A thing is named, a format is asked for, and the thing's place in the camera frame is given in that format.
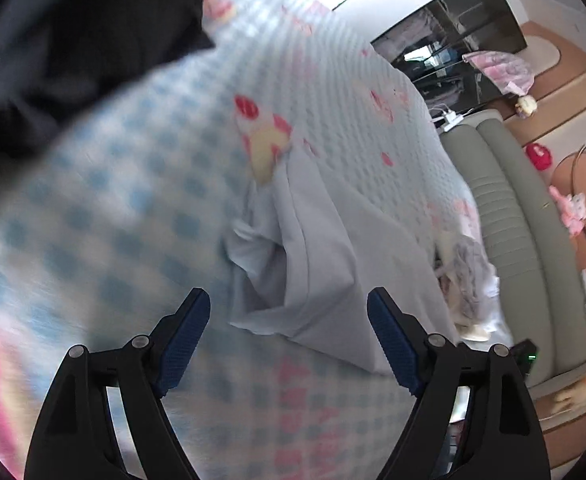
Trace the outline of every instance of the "black device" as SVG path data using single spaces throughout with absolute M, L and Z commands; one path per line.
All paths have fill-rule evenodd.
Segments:
M 119 386 L 148 480 L 198 480 L 161 398 L 177 386 L 209 320 L 211 304 L 194 288 L 150 335 L 120 349 L 71 348 L 53 379 L 28 450 L 25 480 L 131 480 L 115 437 L 107 386 Z M 397 382 L 417 397 L 378 480 L 429 480 L 442 450 L 458 386 L 471 396 L 454 480 L 550 478 L 542 430 L 524 376 L 509 349 L 479 352 L 427 334 L 384 288 L 369 294 L 369 320 Z

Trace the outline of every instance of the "bed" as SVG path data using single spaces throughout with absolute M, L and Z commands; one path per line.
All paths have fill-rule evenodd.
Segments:
M 213 50 L 79 117 L 0 193 L 0 459 L 17 477 L 68 348 L 148 333 L 194 286 L 211 321 L 164 406 L 201 478 L 374 478 L 411 411 L 393 377 L 227 323 L 222 233 L 251 180 L 236 98 L 283 118 L 430 259 L 437 229 L 479 229 L 473 195 L 417 90 L 321 4 L 208 4 Z

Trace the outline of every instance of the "blue gripper pad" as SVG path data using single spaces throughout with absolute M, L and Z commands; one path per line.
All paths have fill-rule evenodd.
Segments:
M 211 300 L 203 292 L 184 316 L 160 358 L 160 371 L 151 385 L 158 398 L 180 383 L 210 316 Z
M 408 388 L 411 395 L 417 396 L 423 389 L 423 383 L 417 371 L 417 354 L 389 308 L 396 307 L 387 306 L 375 290 L 369 293 L 367 300 L 369 321 L 391 365 L 395 380 L 400 386 Z

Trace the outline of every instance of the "pink fabric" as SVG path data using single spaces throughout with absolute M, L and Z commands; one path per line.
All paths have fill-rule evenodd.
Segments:
M 531 65 L 513 54 L 481 50 L 462 59 L 480 70 L 503 94 L 525 96 L 533 86 Z

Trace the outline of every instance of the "dark fabric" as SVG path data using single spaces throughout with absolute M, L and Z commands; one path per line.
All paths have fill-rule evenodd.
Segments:
M 202 0 L 0 0 L 0 152 L 37 153 L 107 92 L 211 47 L 201 15 Z

